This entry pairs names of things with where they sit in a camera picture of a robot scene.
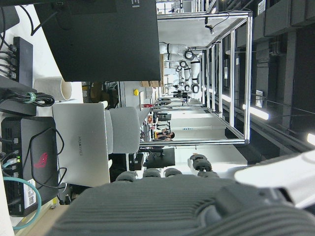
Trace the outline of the grey ribbed right robot hand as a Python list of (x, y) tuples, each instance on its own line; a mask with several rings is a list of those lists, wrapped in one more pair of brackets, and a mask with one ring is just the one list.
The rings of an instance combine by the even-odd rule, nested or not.
[(81, 193), (51, 236), (312, 236), (315, 216), (276, 188), (258, 188), (212, 171), (115, 182)]

